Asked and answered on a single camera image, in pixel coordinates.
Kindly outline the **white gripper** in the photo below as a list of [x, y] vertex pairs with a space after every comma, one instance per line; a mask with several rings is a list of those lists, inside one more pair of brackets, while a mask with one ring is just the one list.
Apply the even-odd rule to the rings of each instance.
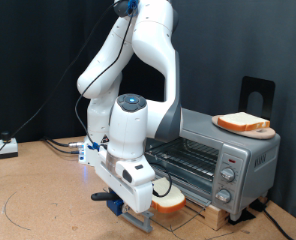
[[122, 213], [130, 208], [136, 213], [149, 209], [152, 201], [155, 171], [145, 156], [136, 159], [118, 159], [103, 147], [99, 150], [96, 174], [124, 201]]

